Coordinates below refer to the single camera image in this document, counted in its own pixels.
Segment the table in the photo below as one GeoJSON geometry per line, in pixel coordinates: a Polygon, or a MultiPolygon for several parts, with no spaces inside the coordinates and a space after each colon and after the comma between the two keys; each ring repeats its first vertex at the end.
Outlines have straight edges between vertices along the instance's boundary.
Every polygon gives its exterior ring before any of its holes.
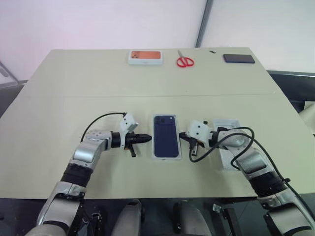
{"type": "MultiPolygon", "coordinates": [[[[303,121],[257,58],[222,59],[252,54],[248,48],[181,49],[195,60],[192,68],[176,66],[177,49],[162,51],[162,66],[131,66],[128,50],[53,50],[0,119],[0,197],[47,198],[86,126],[112,111],[132,113],[135,132],[148,134],[153,114],[176,114],[180,131],[193,119],[236,118],[254,129],[299,193],[315,192],[315,142],[303,121]]],[[[107,117],[93,128],[117,131],[119,121],[107,117]]],[[[151,142],[135,146],[136,158],[104,152],[86,197],[255,196],[240,172],[220,169],[218,152],[191,163],[188,147],[181,141],[180,161],[152,160],[151,142]]]]}

